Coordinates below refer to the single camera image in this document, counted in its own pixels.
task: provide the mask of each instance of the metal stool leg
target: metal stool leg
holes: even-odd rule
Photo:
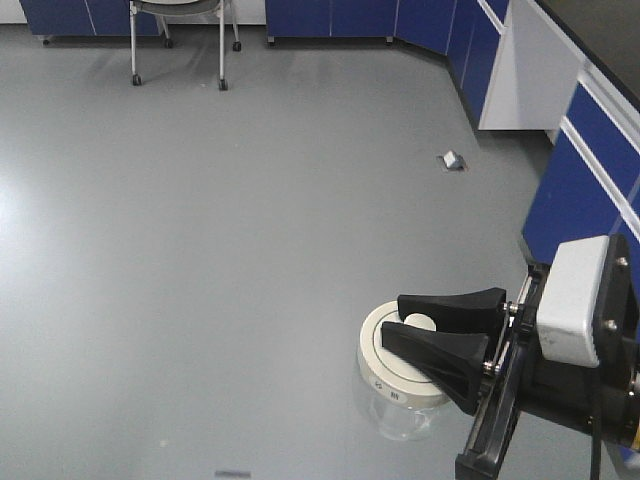
[[[164,48],[173,48],[173,40],[171,39],[171,34],[169,33],[167,19],[164,15],[158,15],[158,18],[160,19],[160,25],[162,25],[162,30],[164,31]]]
[[[242,50],[242,44],[240,43],[240,35],[238,34],[238,22],[236,22],[236,4],[233,0],[229,0],[229,12],[231,13],[233,36],[235,38],[235,41],[233,42],[233,51],[239,52]]]
[[[134,86],[142,85],[142,79],[136,70],[136,14],[138,7],[133,1],[129,2],[129,25],[131,27],[131,83]]]
[[[224,0],[220,0],[220,79],[218,88],[227,90],[227,81],[224,78]]]

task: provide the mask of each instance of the gray floor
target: gray floor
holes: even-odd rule
[[[0,26],[0,477],[453,478],[468,417],[394,443],[358,413],[359,326],[398,293],[515,297],[545,137],[474,134],[444,63],[382,40],[243,28],[221,93],[216,34],[144,40],[134,88],[126,39]],[[588,457],[523,416],[501,478]]]

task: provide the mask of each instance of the blue cabinet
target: blue cabinet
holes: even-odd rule
[[[447,56],[458,86],[464,79],[477,11],[476,0],[458,0],[456,3]]]
[[[332,37],[392,37],[397,0],[334,0]]]
[[[455,0],[399,0],[396,36],[447,53]]]
[[[126,0],[20,0],[34,35],[129,35]],[[157,35],[152,15],[138,15],[138,33]]]
[[[330,0],[266,0],[265,9],[270,37],[328,37],[331,32]]]
[[[487,4],[496,14],[498,20],[504,23],[504,19],[507,16],[507,8],[509,7],[509,0],[487,0]]]
[[[467,98],[471,113],[478,122],[489,89],[500,34],[479,7],[475,17],[462,91]]]
[[[578,85],[567,117],[624,196],[640,174],[640,158],[589,92]]]
[[[129,35],[128,0],[87,0],[96,35]],[[153,15],[136,16],[137,35],[157,35],[158,24]]]
[[[500,35],[478,0],[458,0],[447,54],[476,122],[482,115]]]
[[[392,37],[397,0],[266,0],[269,37]]]
[[[608,235],[617,220],[616,206],[561,133],[523,229],[533,258],[551,263],[560,243]]]
[[[84,0],[20,0],[34,35],[94,35]]]

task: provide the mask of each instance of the black countertop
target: black countertop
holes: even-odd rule
[[[536,0],[640,110],[640,0]]]

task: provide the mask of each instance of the jar lid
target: jar lid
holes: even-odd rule
[[[382,323],[405,323],[425,330],[435,330],[426,315],[412,314],[404,322],[398,315],[398,302],[388,302],[369,314],[360,330],[358,364],[365,382],[392,403],[408,409],[433,408],[449,398],[420,370],[382,347]]]

